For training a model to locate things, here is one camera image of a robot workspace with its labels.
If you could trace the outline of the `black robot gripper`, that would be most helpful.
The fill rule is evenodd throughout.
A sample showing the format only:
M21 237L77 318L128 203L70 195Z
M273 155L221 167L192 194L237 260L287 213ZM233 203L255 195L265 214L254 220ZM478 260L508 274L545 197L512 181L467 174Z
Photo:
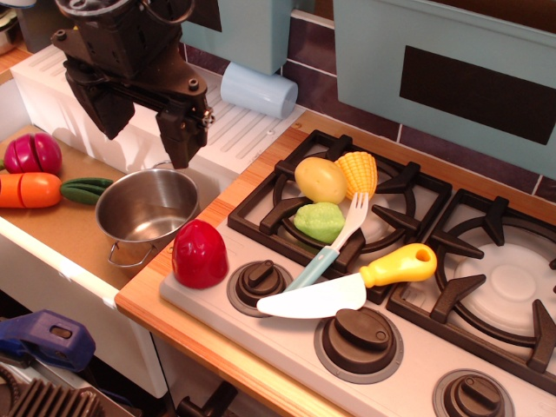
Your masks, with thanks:
M164 150L185 169L208 142L214 121L205 82L179 53L182 24L199 1L58 1L70 30L51 39L66 56L66 80L92 122L110 140L140 104L157 113Z

